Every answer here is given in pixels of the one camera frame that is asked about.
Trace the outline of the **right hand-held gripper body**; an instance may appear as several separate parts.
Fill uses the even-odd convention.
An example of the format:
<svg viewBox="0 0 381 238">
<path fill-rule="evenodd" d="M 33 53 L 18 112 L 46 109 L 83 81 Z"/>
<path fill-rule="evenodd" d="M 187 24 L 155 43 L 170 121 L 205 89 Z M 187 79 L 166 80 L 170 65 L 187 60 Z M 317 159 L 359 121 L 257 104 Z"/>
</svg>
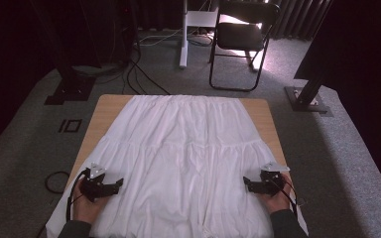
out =
<svg viewBox="0 0 381 238">
<path fill-rule="evenodd" d="M 276 162 L 270 162 L 261 168 L 260 178 L 266 187 L 266 193 L 275 195 L 281 191 L 286 182 L 283 179 L 282 172 L 289 172 L 288 166 L 280 165 Z"/>
</svg>

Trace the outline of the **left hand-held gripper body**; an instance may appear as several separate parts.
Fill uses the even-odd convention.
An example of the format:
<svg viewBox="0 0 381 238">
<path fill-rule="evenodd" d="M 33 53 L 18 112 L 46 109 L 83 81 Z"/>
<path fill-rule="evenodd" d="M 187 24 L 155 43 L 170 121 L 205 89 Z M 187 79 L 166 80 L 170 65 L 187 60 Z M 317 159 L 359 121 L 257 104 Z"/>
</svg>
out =
<svg viewBox="0 0 381 238">
<path fill-rule="evenodd" d="M 106 169 L 96 163 L 85 169 L 85 178 L 80 185 L 80 191 L 92 202 L 96 198 L 110 196 L 108 192 L 113 188 L 103 183 L 105 173 Z"/>
</svg>

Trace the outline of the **white skirt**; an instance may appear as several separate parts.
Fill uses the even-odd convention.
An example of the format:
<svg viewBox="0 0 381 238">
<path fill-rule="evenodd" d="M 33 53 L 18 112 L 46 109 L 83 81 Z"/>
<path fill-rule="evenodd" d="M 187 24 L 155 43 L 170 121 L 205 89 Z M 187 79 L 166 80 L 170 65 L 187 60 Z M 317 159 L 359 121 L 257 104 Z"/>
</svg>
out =
<svg viewBox="0 0 381 238">
<path fill-rule="evenodd" d="M 270 213 L 249 192 L 274 162 L 247 110 L 235 98 L 135 96 L 85 160 L 124 178 L 95 223 L 92 238 L 274 238 Z M 48 221 L 58 238 L 66 202 Z"/>
</svg>

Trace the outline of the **person's right hand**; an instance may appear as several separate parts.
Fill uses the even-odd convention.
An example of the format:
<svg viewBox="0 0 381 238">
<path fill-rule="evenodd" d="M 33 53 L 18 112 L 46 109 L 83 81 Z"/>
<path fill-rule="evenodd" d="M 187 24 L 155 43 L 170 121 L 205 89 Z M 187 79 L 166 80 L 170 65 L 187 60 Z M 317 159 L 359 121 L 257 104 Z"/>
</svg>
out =
<svg viewBox="0 0 381 238">
<path fill-rule="evenodd" d="M 291 180 L 286 175 L 283 175 L 283 179 L 285 181 L 283 190 L 274 196 L 257 194 L 257 198 L 265 205 L 270 214 L 290 208 L 290 193 L 292 190 Z"/>
</svg>

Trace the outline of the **person's left hand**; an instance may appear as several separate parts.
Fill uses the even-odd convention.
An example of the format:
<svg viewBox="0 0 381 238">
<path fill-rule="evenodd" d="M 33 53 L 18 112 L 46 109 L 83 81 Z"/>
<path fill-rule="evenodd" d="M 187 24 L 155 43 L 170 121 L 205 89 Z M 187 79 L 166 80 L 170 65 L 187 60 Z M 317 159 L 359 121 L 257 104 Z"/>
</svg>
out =
<svg viewBox="0 0 381 238">
<path fill-rule="evenodd" d="M 77 185 L 73 193 L 72 219 L 92 224 L 106 206 L 109 197 L 97 198 L 94 202 L 84 197 Z"/>
</svg>

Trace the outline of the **black slanted stand with base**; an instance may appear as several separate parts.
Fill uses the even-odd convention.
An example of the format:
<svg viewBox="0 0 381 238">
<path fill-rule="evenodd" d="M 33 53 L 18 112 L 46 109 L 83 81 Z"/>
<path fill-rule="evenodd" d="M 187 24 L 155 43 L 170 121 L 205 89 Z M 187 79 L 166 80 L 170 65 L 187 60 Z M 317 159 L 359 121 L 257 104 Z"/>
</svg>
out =
<svg viewBox="0 0 381 238">
<path fill-rule="evenodd" d="M 304 87 L 286 86 L 285 91 L 294 111 L 317 112 L 326 114 L 329 109 L 318 95 L 324 79 L 322 77 L 309 80 Z"/>
</svg>

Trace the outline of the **black stand with square base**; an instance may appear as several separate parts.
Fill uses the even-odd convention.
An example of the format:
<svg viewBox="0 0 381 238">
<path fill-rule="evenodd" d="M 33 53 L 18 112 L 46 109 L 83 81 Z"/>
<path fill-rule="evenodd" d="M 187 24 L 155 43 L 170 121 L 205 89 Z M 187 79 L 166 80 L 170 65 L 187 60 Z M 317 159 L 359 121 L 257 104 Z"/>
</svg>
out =
<svg viewBox="0 0 381 238">
<path fill-rule="evenodd" d="M 46 105 L 63 105 L 66 101 L 87 101 L 96 78 L 78 74 L 70 65 L 58 67 L 62 77 L 53 95 L 49 95 Z"/>
</svg>

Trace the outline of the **black folding chair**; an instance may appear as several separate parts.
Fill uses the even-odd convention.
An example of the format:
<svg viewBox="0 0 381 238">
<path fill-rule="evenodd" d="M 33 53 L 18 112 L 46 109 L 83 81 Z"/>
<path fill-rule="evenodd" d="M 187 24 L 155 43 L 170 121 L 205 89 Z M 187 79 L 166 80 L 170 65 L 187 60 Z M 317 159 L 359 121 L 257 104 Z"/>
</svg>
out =
<svg viewBox="0 0 381 238">
<path fill-rule="evenodd" d="M 258 0 L 221 0 L 219 3 L 214 35 L 208 63 L 209 85 L 217 90 L 250 92 L 259 84 L 263 63 L 269 47 L 273 28 L 280 18 L 281 9 L 277 4 Z M 213 72 L 216 57 L 232 58 L 232 55 L 219 54 L 216 50 L 242 51 L 242 59 L 254 61 L 262 53 L 255 82 L 249 88 L 225 87 L 214 84 Z"/>
</svg>

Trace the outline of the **white desk leg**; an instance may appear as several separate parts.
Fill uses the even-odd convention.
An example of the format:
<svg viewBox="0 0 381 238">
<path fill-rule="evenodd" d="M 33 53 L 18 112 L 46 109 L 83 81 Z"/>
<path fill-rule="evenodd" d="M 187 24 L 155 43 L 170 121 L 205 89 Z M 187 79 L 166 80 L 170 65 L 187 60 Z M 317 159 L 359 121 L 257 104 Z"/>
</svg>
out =
<svg viewBox="0 0 381 238">
<path fill-rule="evenodd" d="M 188 9 L 189 0 L 183 0 L 183 36 L 180 56 L 180 68 L 186 68 L 188 65 L 188 27 L 214 28 L 217 17 L 217 9 L 214 11 L 194 11 Z"/>
</svg>

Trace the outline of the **dark pleated curtain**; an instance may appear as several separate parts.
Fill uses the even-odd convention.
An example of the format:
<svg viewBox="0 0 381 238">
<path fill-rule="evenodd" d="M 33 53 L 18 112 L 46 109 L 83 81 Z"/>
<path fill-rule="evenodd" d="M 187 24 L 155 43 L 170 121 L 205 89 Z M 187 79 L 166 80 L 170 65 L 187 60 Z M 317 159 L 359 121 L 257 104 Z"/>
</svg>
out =
<svg viewBox="0 0 381 238">
<path fill-rule="evenodd" d="M 311 41 L 333 0 L 266 0 L 280 7 L 280 17 L 273 28 L 273 39 Z"/>
</svg>

